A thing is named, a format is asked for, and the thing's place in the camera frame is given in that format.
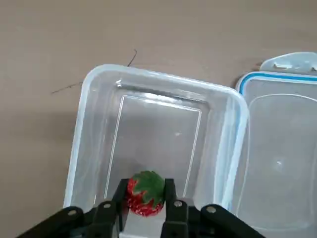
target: clear plastic container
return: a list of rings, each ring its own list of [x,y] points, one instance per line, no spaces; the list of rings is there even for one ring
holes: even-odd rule
[[[227,207],[247,118],[231,88],[98,66],[82,87],[64,206],[89,211],[111,199],[122,178],[154,170],[174,178],[177,196],[189,204]],[[159,237],[163,222],[164,211],[150,219],[129,214],[122,236]]]

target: table surface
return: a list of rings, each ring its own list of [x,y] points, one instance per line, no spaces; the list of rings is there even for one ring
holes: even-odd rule
[[[0,0],[1,237],[62,208],[78,83],[95,66],[127,65],[136,49],[133,67],[232,86],[264,59],[317,51],[316,9],[316,0]]]

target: container lid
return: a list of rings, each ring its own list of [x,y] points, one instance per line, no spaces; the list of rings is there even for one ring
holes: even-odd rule
[[[252,72],[236,89],[250,119],[230,211],[268,238],[316,237],[317,77]]]

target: strawberry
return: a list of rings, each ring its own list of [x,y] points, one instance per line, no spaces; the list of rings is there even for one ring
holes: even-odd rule
[[[164,180],[154,171],[142,171],[129,179],[127,202],[130,210],[144,217],[163,208]]]

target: screw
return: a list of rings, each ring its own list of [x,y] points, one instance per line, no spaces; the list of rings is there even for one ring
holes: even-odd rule
[[[73,215],[75,215],[77,212],[75,211],[75,210],[71,210],[71,211],[69,211],[67,214],[68,214],[68,216],[73,216]]]
[[[111,204],[110,204],[110,203],[106,203],[106,204],[104,205],[104,208],[109,208],[109,207],[111,207]]]
[[[214,208],[214,207],[212,207],[212,206],[209,206],[209,207],[207,207],[207,209],[206,209],[209,213],[215,213],[217,210]]]
[[[175,207],[181,207],[181,206],[183,206],[183,203],[181,201],[175,201],[174,202],[174,206]]]

